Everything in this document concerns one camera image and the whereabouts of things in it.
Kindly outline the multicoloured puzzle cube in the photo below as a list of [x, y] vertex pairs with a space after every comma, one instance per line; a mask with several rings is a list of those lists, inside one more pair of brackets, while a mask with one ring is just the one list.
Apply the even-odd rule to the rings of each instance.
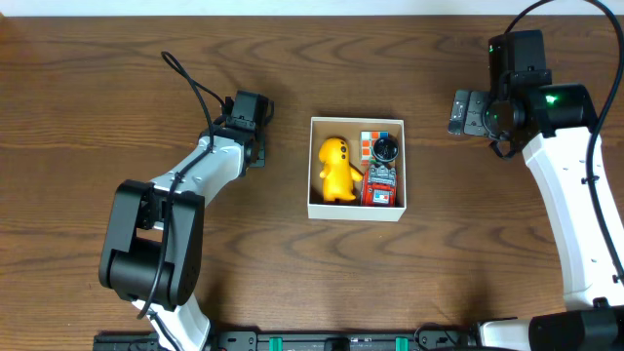
[[362, 166], [368, 166], [376, 160], [373, 152], [374, 144], [378, 139], [388, 136], [387, 131], [361, 131], [360, 164]]

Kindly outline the small black round lid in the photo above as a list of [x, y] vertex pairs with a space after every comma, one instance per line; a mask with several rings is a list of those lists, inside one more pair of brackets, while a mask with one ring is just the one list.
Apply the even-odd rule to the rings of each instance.
[[372, 155], [377, 162], [391, 163], [399, 155], [399, 145], [390, 136], [378, 138], [372, 146]]

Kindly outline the red and grey toy truck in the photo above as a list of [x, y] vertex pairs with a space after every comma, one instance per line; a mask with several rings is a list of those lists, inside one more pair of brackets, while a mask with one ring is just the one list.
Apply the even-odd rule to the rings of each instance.
[[372, 164], [362, 181], [361, 205], [365, 207], [394, 207], [397, 173], [392, 167]]

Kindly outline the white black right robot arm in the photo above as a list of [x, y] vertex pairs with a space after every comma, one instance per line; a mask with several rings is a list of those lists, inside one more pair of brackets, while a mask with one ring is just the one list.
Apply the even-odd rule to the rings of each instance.
[[448, 130], [490, 139], [505, 159], [520, 154], [543, 198], [559, 253], [565, 311], [478, 325], [482, 349], [620, 350], [623, 280], [611, 255], [623, 225], [601, 150], [587, 154], [598, 115], [580, 84], [555, 85], [539, 30], [488, 41], [490, 89], [456, 92]]

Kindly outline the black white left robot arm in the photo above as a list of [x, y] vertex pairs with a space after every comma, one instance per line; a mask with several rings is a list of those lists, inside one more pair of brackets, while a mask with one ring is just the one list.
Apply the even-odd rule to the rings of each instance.
[[100, 257], [100, 283], [153, 327], [100, 334], [96, 350], [212, 350], [212, 325], [194, 294], [202, 261], [205, 208], [230, 181], [265, 164], [272, 100], [228, 97], [195, 149], [163, 175], [116, 189]]

